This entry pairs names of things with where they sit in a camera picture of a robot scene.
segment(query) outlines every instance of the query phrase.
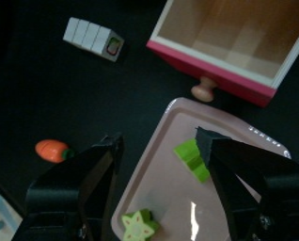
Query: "green toy block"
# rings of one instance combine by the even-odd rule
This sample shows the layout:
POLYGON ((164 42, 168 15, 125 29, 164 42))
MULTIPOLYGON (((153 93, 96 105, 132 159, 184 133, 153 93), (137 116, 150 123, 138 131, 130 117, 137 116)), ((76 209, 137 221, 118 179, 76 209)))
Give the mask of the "green toy block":
POLYGON ((209 176, 209 172, 204 166, 200 151, 196 146, 196 140, 188 139, 186 141, 184 141, 184 143, 181 143, 173 149, 173 152, 185 164, 196 179, 202 183, 209 176))

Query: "star-shaped toy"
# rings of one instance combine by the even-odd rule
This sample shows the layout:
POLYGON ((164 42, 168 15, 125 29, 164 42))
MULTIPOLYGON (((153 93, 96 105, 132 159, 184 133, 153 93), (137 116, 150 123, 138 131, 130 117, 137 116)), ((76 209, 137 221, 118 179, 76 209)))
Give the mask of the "star-shaped toy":
POLYGON ((158 228, 158 223, 150 219, 148 209, 122 215, 121 221, 125 228, 122 241, 149 241, 158 228))

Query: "orange toy carrot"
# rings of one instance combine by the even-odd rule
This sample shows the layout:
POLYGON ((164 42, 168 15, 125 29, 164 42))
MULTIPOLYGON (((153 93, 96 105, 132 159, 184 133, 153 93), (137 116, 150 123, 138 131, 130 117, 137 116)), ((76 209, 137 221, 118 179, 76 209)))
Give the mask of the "orange toy carrot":
POLYGON ((54 139, 44 139, 38 141, 34 145, 34 151, 44 160, 53 163, 60 163, 74 155, 74 152, 69 149, 68 145, 54 139))

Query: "pink tray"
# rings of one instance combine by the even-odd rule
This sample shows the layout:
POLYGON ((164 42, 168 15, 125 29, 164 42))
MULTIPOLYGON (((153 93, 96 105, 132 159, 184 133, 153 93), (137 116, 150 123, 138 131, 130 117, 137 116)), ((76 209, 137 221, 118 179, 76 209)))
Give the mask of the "pink tray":
POLYGON ((210 178, 200 184, 173 148, 196 135, 196 127, 212 130, 289 158, 287 148, 244 121, 184 98, 170 102, 138 160, 112 216, 121 239, 122 214, 148 208, 160 229, 152 241, 229 240, 224 209, 210 178))

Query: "drawer knob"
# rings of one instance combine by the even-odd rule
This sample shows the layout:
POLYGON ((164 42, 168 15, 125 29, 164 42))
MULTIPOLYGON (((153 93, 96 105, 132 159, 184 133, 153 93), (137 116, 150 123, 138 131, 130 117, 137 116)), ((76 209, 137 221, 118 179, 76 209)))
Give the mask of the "drawer knob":
POLYGON ((190 89, 192 95, 201 102, 210 102, 213 100, 213 88, 217 87, 213 80, 206 77, 200 78, 200 84, 190 89))

